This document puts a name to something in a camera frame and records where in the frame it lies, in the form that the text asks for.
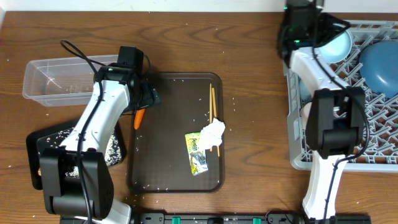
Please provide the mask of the orange carrot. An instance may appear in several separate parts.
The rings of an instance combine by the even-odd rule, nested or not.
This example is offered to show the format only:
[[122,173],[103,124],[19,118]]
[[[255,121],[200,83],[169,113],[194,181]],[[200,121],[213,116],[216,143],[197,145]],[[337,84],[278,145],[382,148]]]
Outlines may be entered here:
[[145,114],[145,109],[140,109],[137,110],[135,113],[135,117],[134,117],[134,129],[137,130],[139,129],[141,123],[142,123],[142,119],[144,117]]

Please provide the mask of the small light blue bowl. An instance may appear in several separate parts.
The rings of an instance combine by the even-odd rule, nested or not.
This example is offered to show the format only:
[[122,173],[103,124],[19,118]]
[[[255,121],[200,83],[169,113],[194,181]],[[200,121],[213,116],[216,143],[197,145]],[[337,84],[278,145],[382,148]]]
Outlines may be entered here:
[[331,42],[318,50],[327,63],[338,63],[344,60],[351,52],[353,40],[351,34],[346,30]]

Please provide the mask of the large dark blue plate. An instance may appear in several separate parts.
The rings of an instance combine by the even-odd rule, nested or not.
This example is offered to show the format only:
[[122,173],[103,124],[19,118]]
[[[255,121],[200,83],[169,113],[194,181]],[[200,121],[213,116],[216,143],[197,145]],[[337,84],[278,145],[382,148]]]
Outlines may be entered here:
[[359,58],[360,75],[375,93],[397,95],[397,42],[386,40],[366,47]]

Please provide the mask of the white rice pile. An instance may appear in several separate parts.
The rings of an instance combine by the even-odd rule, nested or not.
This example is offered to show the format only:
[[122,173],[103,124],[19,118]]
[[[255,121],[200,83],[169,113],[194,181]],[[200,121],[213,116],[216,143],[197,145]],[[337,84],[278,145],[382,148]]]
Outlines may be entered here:
[[[59,131],[57,133],[41,137],[37,140],[38,155],[45,148],[58,148],[62,141],[66,139],[73,131],[72,128]],[[119,138],[116,130],[113,131],[105,151],[104,159],[108,167],[115,166],[124,160],[126,149],[119,143]]]

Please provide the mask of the light blue cup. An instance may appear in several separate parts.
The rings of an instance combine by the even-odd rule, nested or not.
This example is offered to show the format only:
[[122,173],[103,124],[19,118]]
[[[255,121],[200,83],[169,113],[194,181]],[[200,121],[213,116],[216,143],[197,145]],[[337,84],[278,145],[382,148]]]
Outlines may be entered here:
[[312,95],[303,80],[299,80],[299,92],[302,101],[308,102],[312,100]]

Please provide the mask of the white napkin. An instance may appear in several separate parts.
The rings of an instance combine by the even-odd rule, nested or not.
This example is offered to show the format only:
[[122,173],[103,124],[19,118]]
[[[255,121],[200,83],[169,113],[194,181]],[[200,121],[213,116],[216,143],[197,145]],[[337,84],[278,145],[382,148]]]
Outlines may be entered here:
[[213,122],[205,126],[200,131],[200,138],[197,146],[200,151],[211,149],[213,146],[220,146],[223,142],[222,135],[225,131],[225,124],[222,121],[214,118]]

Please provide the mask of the yellow green snack wrapper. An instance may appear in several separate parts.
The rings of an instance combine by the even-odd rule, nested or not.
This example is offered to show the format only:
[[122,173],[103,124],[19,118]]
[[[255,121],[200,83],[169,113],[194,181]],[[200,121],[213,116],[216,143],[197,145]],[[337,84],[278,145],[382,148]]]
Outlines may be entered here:
[[200,133],[188,133],[185,135],[188,157],[192,175],[200,175],[208,170],[206,152],[199,148]]

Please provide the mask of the pink cup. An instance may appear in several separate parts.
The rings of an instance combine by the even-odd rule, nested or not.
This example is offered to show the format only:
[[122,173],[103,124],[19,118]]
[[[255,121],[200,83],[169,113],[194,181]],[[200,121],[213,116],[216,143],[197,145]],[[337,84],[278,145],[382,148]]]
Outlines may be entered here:
[[309,102],[300,110],[300,115],[302,118],[302,126],[303,126],[304,130],[306,130],[306,127],[307,127],[307,122],[308,122],[308,117],[310,115],[311,106],[312,106],[312,102]]

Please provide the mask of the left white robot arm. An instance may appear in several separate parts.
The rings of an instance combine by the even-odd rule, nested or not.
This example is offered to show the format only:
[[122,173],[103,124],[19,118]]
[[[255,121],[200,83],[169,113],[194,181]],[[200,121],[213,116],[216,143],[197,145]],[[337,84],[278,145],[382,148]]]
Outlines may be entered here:
[[95,73],[93,94],[73,131],[39,154],[45,209],[84,223],[130,223],[132,208],[114,197],[104,155],[119,117],[148,107],[142,67],[112,63]]

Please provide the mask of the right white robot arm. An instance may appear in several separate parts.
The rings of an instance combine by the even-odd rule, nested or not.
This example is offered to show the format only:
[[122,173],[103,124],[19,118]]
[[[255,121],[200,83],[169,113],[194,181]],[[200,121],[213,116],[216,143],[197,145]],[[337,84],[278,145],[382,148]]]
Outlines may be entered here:
[[305,124],[312,150],[308,190],[296,223],[370,223],[367,215],[338,215],[335,200],[348,161],[363,155],[356,146],[369,144],[365,92],[349,86],[328,65],[319,48],[344,34],[351,24],[327,12],[318,1],[286,1],[277,50],[289,70],[312,95]]

